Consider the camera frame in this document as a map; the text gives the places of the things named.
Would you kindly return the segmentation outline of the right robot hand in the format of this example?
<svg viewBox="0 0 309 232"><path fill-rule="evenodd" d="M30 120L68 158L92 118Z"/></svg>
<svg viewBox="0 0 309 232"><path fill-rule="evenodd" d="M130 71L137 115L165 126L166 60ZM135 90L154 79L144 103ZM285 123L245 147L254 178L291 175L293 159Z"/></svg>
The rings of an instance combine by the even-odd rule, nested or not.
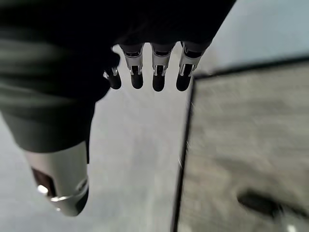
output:
<svg viewBox="0 0 309 232"><path fill-rule="evenodd" d="M89 139L96 103L118 89L121 47L134 88L152 46L153 89L161 91L171 52L182 44L176 87L194 70L232 0L3 0L0 113L24 151L37 190L61 213L87 202Z"/></svg>

